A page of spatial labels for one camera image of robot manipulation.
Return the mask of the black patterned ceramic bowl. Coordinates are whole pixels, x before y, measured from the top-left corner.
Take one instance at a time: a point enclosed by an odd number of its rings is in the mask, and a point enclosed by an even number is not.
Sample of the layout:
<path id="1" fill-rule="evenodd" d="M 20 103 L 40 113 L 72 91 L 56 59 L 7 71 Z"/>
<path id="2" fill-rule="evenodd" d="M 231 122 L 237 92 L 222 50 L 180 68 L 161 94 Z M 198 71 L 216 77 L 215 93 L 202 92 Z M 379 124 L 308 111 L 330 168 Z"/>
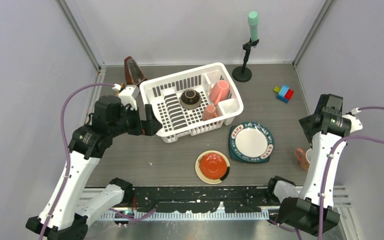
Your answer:
<path id="1" fill-rule="evenodd" d="M 179 102 L 184 109 L 193 110 L 201 105 L 202 100 L 196 90 L 187 89 L 181 94 Z"/>

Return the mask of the white plastic dish rack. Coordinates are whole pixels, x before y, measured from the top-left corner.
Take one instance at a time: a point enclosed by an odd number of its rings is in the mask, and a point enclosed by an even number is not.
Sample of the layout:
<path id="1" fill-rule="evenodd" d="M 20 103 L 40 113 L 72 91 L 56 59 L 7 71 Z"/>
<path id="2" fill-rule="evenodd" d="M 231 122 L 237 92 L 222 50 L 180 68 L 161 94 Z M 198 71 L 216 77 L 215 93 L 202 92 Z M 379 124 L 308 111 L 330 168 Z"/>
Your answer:
<path id="1" fill-rule="evenodd" d="M 230 125 L 244 110 L 240 93 L 224 64 L 195 67 L 147 80 L 139 86 L 150 104 L 165 143 Z"/>

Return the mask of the small pink cup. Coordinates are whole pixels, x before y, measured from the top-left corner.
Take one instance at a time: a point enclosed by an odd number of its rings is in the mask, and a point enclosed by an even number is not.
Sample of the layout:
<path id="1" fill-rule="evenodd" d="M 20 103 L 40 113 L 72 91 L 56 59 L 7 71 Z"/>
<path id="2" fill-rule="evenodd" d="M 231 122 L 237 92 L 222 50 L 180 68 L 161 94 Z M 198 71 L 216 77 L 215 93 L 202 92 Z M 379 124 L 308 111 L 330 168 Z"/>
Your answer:
<path id="1" fill-rule="evenodd" d="M 202 121 L 208 121 L 218 116 L 217 108 L 214 105 L 207 105 L 202 114 Z"/>

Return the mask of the large pink mug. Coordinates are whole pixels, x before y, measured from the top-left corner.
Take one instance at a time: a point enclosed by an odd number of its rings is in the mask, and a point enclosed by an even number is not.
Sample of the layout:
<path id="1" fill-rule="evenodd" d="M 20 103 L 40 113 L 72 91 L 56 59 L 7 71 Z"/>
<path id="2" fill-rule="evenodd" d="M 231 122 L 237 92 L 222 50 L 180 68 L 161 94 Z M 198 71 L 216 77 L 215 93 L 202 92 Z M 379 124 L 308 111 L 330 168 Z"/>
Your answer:
<path id="1" fill-rule="evenodd" d="M 209 100 L 216 107 L 219 102 L 227 99 L 230 85 L 225 80 L 219 80 L 209 92 Z"/>

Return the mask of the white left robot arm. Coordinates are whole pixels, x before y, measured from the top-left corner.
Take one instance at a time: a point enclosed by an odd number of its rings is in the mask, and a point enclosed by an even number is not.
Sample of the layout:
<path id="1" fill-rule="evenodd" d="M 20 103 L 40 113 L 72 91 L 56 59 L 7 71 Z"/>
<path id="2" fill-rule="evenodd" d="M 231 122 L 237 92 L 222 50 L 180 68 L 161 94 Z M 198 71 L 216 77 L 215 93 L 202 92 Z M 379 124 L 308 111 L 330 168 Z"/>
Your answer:
<path id="1" fill-rule="evenodd" d="M 55 190 L 43 211 L 30 217 L 25 227 L 49 240 L 83 240 L 89 227 L 115 205 L 128 207 L 134 199 L 133 185 L 121 178 L 112 179 L 100 193 L 79 205 L 86 183 L 113 139 L 122 134 L 154 136 L 162 124 L 151 104 L 145 104 L 146 119 L 131 103 L 123 104 L 114 95 L 96 103 L 91 123 L 75 130 L 63 143 L 66 164 Z"/>

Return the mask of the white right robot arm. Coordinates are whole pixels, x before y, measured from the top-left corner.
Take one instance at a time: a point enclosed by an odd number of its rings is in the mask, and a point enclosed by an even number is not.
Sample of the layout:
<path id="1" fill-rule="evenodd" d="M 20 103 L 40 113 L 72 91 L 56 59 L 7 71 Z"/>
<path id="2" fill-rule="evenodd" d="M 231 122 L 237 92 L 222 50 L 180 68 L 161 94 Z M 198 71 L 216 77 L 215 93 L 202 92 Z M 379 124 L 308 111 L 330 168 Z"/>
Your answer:
<path id="1" fill-rule="evenodd" d="M 299 120 L 311 145 L 310 166 L 300 191 L 292 181 L 280 176 L 269 180 L 265 198 L 271 205 L 280 204 L 277 224 L 287 224 L 316 237 L 338 225 L 340 214 L 333 210 L 333 187 L 347 144 L 334 144 L 362 129 L 361 122 L 350 113 L 344 115 L 342 110 L 341 96 L 321 94 L 314 113 Z"/>

